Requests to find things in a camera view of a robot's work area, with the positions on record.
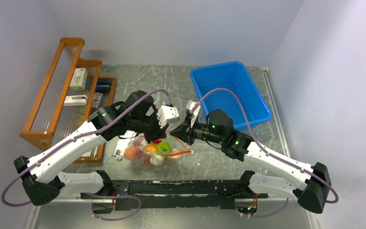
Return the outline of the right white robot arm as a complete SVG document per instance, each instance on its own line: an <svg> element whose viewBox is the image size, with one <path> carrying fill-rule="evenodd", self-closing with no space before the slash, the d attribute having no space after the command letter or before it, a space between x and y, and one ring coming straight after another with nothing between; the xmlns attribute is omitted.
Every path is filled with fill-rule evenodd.
<svg viewBox="0 0 366 229"><path fill-rule="evenodd" d="M208 114L207 123L194 120L190 112L170 134L192 145L196 139L219 143L221 151L231 159L252 162L275 173L274 177L245 171L238 192L248 198L253 194L271 194L297 201L304 209L323 213L328 201L331 180L326 165L302 163L288 158L234 129L233 121L222 110Z"/></svg>

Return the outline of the blue marker pens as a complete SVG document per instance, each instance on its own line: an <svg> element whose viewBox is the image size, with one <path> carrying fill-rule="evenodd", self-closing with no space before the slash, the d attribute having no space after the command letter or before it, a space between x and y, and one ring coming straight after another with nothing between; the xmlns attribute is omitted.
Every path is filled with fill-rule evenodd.
<svg viewBox="0 0 366 229"><path fill-rule="evenodd" d="M99 80L94 87L96 93L109 94L111 91L112 81L109 80Z"/></svg>

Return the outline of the yellow fake bell pepper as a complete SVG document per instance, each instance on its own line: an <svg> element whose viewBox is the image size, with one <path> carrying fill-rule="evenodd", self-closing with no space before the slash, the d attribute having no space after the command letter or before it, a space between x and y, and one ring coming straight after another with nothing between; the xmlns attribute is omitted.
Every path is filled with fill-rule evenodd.
<svg viewBox="0 0 366 229"><path fill-rule="evenodd" d="M149 152L156 153L156 152L157 152L157 148L156 148L156 146L155 146L155 145L146 145L146 146L144 147L144 152L145 152L146 154L148 154Z"/></svg>

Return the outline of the green fake fruit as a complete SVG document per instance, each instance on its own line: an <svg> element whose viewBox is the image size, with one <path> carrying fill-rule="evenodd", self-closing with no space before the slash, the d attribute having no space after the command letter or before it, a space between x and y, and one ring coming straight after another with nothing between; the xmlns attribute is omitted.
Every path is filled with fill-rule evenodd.
<svg viewBox="0 0 366 229"><path fill-rule="evenodd" d="M166 141L161 141L160 143L157 144L156 149L157 149L157 154L163 156L163 155L168 155L171 153L172 146L170 145L170 143L168 143Z"/></svg>

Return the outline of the orange wooden rack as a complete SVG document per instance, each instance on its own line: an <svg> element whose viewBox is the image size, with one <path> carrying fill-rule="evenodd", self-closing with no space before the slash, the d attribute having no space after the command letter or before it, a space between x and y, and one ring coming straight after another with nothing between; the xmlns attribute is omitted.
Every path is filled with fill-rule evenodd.
<svg viewBox="0 0 366 229"><path fill-rule="evenodd" d="M32 110L20 137L41 151L49 149L75 131L88 116L103 106L113 103L116 87L114 77L100 77L102 62L80 57L84 39L63 37L49 66ZM85 90L71 90L70 82L76 68L88 71ZM99 80L112 81L109 94L96 93ZM64 106L68 95L88 96L85 106Z"/></svg>

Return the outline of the white flat device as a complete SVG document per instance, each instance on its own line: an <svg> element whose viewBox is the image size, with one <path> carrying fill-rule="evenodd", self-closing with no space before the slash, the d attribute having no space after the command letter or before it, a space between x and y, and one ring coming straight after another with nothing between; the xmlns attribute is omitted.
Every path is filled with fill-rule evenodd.
<svg viewBox="0 0 366 229"><path fill-rule="evenodd" d="M65 97L64 106L85 106L88 96L86 95L68 95Z"/></svg>

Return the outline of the white blister pack card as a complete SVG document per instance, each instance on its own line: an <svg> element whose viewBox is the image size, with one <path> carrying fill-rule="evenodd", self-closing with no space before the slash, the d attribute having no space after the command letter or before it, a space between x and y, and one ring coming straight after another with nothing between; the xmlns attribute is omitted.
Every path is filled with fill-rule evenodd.
<svg viewBox="0 0 366 229"><path fill-rule="evenodd" d="M127 131L124 135L118 137L118 142L115 148L113 157L116 158L117 161L121 162L124 158L124 152L129 147L131 141L134 141L137 137L135 132Z"/></svg>

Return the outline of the fake garlic bulb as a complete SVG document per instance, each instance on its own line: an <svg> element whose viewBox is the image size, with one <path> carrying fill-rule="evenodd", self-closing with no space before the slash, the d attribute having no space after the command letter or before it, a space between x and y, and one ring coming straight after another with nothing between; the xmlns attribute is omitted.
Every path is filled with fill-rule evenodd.
<svg viewBox="0 0 366 229"><path fill-rule="evenodd" d="M150 163L154 166L162 166L164 163L164 158L160 155L152 155L150 158Z"/></svg>

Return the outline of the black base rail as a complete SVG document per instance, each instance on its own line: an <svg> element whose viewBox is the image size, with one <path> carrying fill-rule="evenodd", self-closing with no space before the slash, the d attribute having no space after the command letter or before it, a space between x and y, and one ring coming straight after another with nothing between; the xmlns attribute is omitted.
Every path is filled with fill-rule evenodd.
<svg viewBox="0 0 366 229"><path fill-rule="evenodd" d="M255 194L239 180L113 180L97 196L118 196L111 201L114 210L141 208L206 208L235 209L239 199L252 201Z"/></svg>

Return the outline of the fake peach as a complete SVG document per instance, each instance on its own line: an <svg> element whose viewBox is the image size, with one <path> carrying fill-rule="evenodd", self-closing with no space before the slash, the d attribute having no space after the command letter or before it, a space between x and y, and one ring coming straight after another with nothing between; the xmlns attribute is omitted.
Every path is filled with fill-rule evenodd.
<svg viewBox="0 0 366 229"><path fill-rule="evenodd" d="M123 157L130 161L139 161L144 156L144 152L137 147L130 146L125 149Z"/></svg>

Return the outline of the clear zip top bag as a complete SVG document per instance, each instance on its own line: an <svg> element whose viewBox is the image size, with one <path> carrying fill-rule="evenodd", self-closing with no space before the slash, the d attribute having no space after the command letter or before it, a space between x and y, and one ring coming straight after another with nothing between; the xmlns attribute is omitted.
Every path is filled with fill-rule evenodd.
<svg viewBox="0 0 366 229"><path fill-rule="evenodd" d="M126 159L147 166L169 166L178 162L184 155L194 153L178 138L167 135L166 138L147 142L144 135L119 140L117 153Z"/></svg>

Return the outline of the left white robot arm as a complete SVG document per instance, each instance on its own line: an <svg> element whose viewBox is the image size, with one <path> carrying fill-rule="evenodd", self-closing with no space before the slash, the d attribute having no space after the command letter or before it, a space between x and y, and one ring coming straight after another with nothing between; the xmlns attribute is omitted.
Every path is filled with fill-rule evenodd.
<svg viewBox="0 0 366 229"><path fill-rule="evenodd" d="M143 134L147 142L165 138L166 129L179 120L172 103L157 108L151 93L133 92L126 101L102 107L66 138L48 150L14 165L30 203L41 206L57 197L95 194L107 198L114 193L109 175L98 170L89 174L63 173L63 169L89 150L127 131Z"/></svg>

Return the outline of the white box with red label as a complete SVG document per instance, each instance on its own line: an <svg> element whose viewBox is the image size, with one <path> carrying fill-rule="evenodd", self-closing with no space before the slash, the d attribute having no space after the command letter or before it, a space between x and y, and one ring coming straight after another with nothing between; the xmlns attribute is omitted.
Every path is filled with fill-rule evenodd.
<svg viewBox="0 0 366 229"><path fill-rule="evenodd" d="M88 71L86 68L76 68L72 75L70 89L75 91L85 90L87 76Z"/></svg>

